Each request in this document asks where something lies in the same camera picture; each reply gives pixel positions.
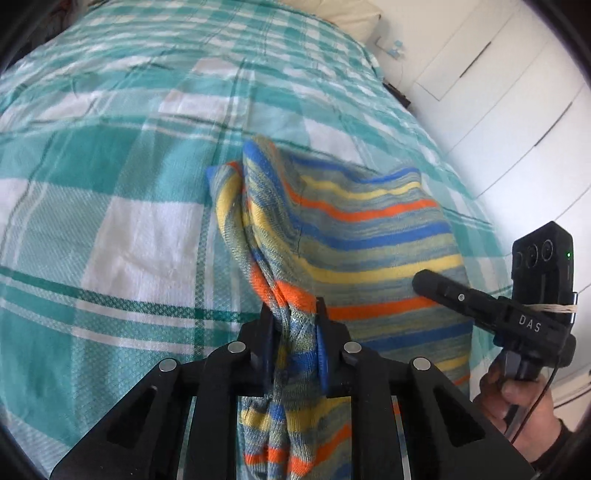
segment human hand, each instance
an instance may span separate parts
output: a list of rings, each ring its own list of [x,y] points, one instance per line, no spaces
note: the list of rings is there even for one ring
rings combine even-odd
[[[495,362],[480,379],[480,394],[474,403],[501,433],[505,433],[507,425],[503,419],[509,407],[530,408],[542,392],[546,379],[540,376],[535,382],[506,380],[499,388],[500,378],[501,367]],[[548,390],[513,445],[528,462],[534,462],[554,444],[560,429],[560,421],[554,416],[552,394]]]

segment camera lens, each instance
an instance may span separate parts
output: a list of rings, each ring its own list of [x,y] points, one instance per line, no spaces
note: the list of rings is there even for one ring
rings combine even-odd
[[[552,240],[548,239],[544,242],[544,245],[542,245],[542,258],[545,262],[547,262],[548,260],[550,260],[550,258],[552,258],[553,253],[554,245],[552,243]]]
[[[532,268],[532,267],[535,267],[537,262],[538,262],[538,247],[535,245],[530,245],[527,248],[527,259],[525,260],[525,266],[527,268]]]
[[[515,252],[513,254],[513,270],[521,268],[523,264],[523,255],[521,252]]]

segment white cabinet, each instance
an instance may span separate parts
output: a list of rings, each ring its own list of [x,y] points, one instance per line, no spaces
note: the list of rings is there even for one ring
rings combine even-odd
[[[553,38],[447,159],[474,195],[490,188],[558,120],[583,86],[568,52]]]
[[[497,104],[551,38],[542,20],[521,4],[478,61],[437,100],[415,83],[411,110],[449,152]]]
[[[517,0],[483,0],[421,74],[417,83],[441,100],[509,20],[516,5]]]
[[[498,180],[481,201],[492,218],[504,252],[513,241],[556,220],[573,235],[574,285],[591,283],[591,90],[584,86],[551,131]]]

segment metal pin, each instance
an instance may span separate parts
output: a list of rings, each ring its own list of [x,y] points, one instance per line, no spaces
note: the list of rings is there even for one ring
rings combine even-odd
[[[165,358],[158,364],[158,368],[161,372],[171,372],[177,368],[176,360],[173,358]]]
[[[232,342],[228,345],[228,351],[230,353],[242,353],[246,350],[244,342]]]
[[[431,362],[425,357],[418,356],[413,360],[413,366],[417,370],[429,370],[431,368]]]
[[[359,353],[361,351],[361,345],[357,342],[347,342],[343,345],[343,349],[347,353]]]

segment teal and white plaid blanket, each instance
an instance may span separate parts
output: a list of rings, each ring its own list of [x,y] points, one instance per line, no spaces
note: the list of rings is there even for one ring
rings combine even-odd
[[[268,0],[113,0],[0,80],[0,415],[45,474],[160,359],[258,315],[205,174],[255,134],[410,159],[472,286],[507,291],[491,224],[359,43]],[[482,371],[491,339],[472,345]]]

